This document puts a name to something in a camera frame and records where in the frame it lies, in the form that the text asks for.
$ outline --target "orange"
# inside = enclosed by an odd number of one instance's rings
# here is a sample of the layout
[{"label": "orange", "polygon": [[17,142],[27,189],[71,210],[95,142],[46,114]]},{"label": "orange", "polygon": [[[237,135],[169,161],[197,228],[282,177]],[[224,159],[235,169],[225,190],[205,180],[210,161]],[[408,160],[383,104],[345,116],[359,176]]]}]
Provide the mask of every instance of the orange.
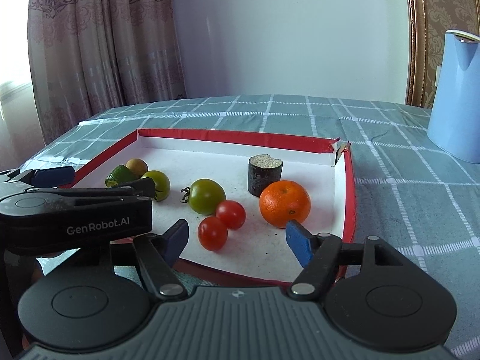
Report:
[{"label": "orange", "polygon": [[307,219],[310,209],[310,196],[295,181],[276,181],[260,195],[260,213],[263,218],[270,225],[283,229],[291,219],[302,223]]}]

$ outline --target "tablecloth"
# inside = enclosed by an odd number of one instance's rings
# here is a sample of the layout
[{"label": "tablecloth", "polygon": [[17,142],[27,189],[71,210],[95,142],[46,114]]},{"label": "tablecloth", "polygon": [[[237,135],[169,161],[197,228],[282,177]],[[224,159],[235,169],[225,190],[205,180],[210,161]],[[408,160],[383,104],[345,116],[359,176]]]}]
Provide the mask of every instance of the tablecloth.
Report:
[{"label": "tablecloth", "polygon": [[[261,95],[171,100],[110,109],[64,134],[23,169],[81,167],[136,128],[206,128],[351,141],[356,241],[378,235],[448,288],[458,307],[447,341],[480,358],[480,166],[426,135],[430,111],[394,103]],[[42,261],[48,270],[48,263]],[[202,284],[184,277],[191,287]]]}]

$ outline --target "blue kettle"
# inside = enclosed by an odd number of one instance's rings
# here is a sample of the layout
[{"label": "blue kettle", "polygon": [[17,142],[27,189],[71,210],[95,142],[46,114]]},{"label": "blue kettle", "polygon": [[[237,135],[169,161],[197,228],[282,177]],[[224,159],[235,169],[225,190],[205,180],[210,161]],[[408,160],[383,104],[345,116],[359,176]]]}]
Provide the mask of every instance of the blue kettle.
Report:
[{"label": "blue kettle", "polygon": [[448,30],[427,135],[460,160],[480,163],[480,37]]}]

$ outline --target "metal pin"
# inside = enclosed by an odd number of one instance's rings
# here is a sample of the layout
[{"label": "metal pin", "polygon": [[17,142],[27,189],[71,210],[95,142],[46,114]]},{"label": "metal pin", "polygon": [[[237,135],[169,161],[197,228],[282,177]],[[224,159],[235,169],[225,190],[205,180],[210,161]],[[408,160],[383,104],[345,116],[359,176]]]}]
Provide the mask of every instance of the metal pin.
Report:
[{"label": "metal pin", "polygon": [[177,296],[183,292],[183,287],[179,284],[164,284],[159,292],[164,296]]},{"label": "metal pin", "polygon": [[309,283],[296,283],[292,285],[292,292],[295,295],[310,295],[315,292],[315,287]]}]

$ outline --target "white tray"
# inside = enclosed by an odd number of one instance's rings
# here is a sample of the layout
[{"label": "white tray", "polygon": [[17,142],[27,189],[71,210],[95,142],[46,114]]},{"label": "white tray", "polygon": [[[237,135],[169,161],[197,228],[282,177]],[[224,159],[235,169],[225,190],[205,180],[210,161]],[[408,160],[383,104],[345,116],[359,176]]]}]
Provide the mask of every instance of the white tray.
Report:
[{"label": "white tray", "polygon": [[[353,172],[349,148],[339,151],[337,146],[331,139],[278,134],[140,129],[77,171],[75,187],[104,188],[113,168],[130,158],[141,158],[150,170],[164,172],[171,183],[169,197],[153,202],[153,232],[162,234],[178,219],[189,224],[190,238],[182,259],[230,275],[289,283],[302,268],[287,246],[285,231],[263,220],[258,198],[247,190],[248,159],[257,154],[280,158],[282,179],[296,181],[310,195],[311,212],[304,227],[350,242],[355,225]],[[205,217],[180,202],[180,190],[197,179],[217,181],[226,198],[242,204],[247,213],[243,227],[229,230],[218,252],[207,251],[198,242],[197,227]]]}]

